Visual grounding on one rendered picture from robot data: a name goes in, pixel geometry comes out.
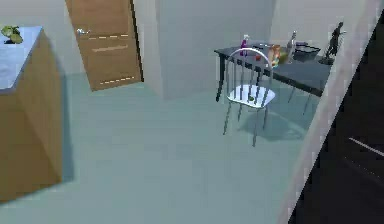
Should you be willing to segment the brown wooden room door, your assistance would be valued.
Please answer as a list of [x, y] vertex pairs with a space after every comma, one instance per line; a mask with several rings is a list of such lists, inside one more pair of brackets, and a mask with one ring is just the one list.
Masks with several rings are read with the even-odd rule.
[[133, 0], [65, 2], [91, 90], [142, 82]]

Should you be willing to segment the clear glass bottle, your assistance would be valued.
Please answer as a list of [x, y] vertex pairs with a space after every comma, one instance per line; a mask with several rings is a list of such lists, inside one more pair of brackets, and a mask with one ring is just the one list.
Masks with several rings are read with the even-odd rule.
[[291, 64], [293, 60], [293, 54], [295, 52], [296, 47], [296, 37], [297, 37], [297, 31], [294, 30], [292, 33], [292, 37], [290, 42], [287, 44], [287, 52], [288, 52], [288, 63]]

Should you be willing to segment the black pan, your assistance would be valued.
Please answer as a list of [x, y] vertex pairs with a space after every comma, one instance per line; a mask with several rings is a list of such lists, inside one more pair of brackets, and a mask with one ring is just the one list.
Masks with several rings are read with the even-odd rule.
[[294, 59], [304, 62], [313, 60], [320, 52], [320, 48], [310, 45], [297, 45], [295, 48]]

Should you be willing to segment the brown wooden cabinet grey top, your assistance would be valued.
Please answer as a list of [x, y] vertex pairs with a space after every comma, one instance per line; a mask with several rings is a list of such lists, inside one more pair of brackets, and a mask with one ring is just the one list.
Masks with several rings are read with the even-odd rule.
[[40, 26], [0, 37], [0, 204], [62, 182], [61, 77]]

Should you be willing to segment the black dining table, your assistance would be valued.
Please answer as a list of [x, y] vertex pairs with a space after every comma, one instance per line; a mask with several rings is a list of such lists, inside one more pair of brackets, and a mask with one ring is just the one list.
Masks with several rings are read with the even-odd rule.
[[[219, 84], [216, 93], [216, 101], [219, 101], [223, 89], [225, 77], [225, 66], [227, 62], [233, 62], [230, 54], [238, 47], [216, 49], [219, 56]], [[289, 86], [295, 87], [312, 95], [321, 97], [326, 82], [330, 76], [331, 66], [321, 64], [320, 56], [303, 61], [294, 60], [291, 64], [282, 64], [274, 69], [273, 78]]]

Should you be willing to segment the orange food box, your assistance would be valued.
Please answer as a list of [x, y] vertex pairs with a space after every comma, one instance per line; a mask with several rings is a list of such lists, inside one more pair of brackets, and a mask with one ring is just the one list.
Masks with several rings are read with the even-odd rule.
[[268, 59], [271, 63], [271, 67], [275, 68], [279, 65], [281, 55], [281, 46], [280, 45], [272, 45], [269, 48]]

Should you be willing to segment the dark figure statue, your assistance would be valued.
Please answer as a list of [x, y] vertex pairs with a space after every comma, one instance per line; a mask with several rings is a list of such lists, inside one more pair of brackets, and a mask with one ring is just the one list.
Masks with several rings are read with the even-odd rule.
[[338, 52], [339, 37], [342, 34], [344, 34], [344, 32], [341, 31], [341, 28], [343, 27], [343, 25], [344, 25], [343, 21], [339, 22], [337, 27], [332, 32], [328, 47], [326, 48], [326, 51], [323, 54], [322, 58], [319, 60], [321, 64], [326, 64], [326, 65], [333, 64], [335, 60], [335, 56], [337, 55], [337, 52]]

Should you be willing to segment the white spindle-back chair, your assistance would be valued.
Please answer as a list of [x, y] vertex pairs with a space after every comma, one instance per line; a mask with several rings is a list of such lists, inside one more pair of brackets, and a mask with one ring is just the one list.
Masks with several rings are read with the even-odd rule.
[[[252, 52], [255, 56], [260, 56], [263, 64], [247, 62], [246, 56], [240, 56], [241, 51], [247, 54]], [[241, 117], [242, 109], [248, 107], [254, 109], [256, 114], [264, 110], [263, 127], [266, 127], [269, 104], [275, 99], [276, 93], [271, 89], [274, 69], [268, 56], [255, 48], [243, 48], [235, 50], [230, 54], [233, 62], [227, 62], [225, 66], [225, 98], [228, 101], [228, 108], [224, 121], [223, 134], [226, 134], [229, 117], [233, 105], [238, 105], [237, 118]]]

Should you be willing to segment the green house plant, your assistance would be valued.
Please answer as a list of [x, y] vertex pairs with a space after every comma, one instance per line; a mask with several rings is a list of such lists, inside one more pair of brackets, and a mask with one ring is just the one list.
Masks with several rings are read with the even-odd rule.
[[23, 42], [18, 26], [4, 26], [0, 33], [7, 37], [5, 44], [21, 44]]

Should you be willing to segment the purple spray bottle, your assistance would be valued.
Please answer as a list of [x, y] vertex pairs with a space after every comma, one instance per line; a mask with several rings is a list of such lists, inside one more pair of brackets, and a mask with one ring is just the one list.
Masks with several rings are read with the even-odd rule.
[[[243, 40], [242, 40], [242, 43], [241, 43], [241, 49], [247, 48], [247, 42], [248, 42], [249, 38], [250, 37], [249, 37], [248, 34], [244, 34], [243, 35]], [[247, 52], [242, 50], [240, 52], [240, 56], [247, 56]]]

